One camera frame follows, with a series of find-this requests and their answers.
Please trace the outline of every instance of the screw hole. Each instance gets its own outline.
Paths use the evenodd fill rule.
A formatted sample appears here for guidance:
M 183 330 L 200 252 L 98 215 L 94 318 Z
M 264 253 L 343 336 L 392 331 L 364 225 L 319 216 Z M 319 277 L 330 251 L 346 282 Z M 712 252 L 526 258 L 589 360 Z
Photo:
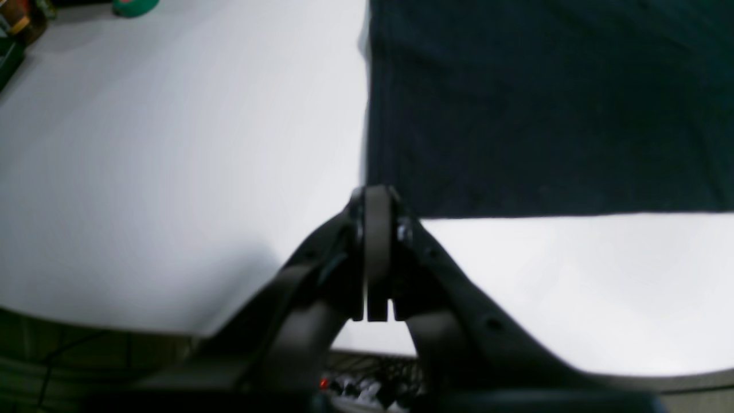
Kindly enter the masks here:
M 495 333 L 498 333 L 504 330 L 504 326 L 502 325 L 502 322 L 500 320 L 497 320 L 494 317 L 487 318 L 487 327 L 489 330 L 492 330 Z

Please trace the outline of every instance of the green tape roll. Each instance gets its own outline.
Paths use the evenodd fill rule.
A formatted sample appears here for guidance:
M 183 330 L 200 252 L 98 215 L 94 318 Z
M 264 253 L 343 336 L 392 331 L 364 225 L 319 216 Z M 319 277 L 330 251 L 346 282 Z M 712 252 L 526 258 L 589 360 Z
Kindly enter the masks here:
M 112 9 L 124 17 L 137 17 L 151 11 L 159 0 L 113 0 Z

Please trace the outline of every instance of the cable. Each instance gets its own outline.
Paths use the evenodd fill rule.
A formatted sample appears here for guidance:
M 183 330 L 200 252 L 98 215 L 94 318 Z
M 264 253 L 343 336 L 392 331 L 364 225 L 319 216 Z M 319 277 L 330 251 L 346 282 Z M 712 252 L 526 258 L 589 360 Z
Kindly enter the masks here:
M 103 330 L 103 331 L 98 331 L 97 333 L 91 334 L 89 336 L 82 337 L 79 340 L 72 341 L 67 345 L 63 345 L 57 348 L 54 352 L 50 353 L 49 355 L 43 358 L 41 362 L 48 363 L 48 366 L 46 367 L 46 374 L 43 377 L 43 383 L 41 384 L 40 394 L 38 395 L 37 407 L 39 409 L 43 407 L 43 399 L 46 397 L 46 388 L 48 387 L 48 381 L 51 378 L 51 371 L 54 369 L 54 359 L 57 356 L 59 356 L 60 354 L 63 354 L 65 351 L 69 351 L 71 348 L 74 348 L 78 345 L 82 345 L 86 342 L 95 340 L 108 333 L 109 331 Z

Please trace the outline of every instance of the dark navy cloth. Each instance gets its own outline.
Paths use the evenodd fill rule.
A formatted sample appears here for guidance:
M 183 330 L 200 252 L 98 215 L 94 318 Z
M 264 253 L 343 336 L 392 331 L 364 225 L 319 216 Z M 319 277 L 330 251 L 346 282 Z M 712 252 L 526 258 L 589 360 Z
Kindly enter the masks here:
M 734 1 L 371 12 L 367 179 L 419 215 L 734 209 Z

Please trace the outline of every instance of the white table surface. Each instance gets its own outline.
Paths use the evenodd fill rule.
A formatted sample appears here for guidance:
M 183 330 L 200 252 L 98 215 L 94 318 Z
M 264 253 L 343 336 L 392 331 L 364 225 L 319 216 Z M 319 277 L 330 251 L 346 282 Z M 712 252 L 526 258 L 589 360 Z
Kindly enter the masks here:
M 0 305 L 215 332 L 361 182 L 365 23 L 364 0 L 63 10 L 0 93 Z M 732 215 L 425 225 L 576 367 L 734 367 Z M 414 351 L 394 322 L 335 347 Z

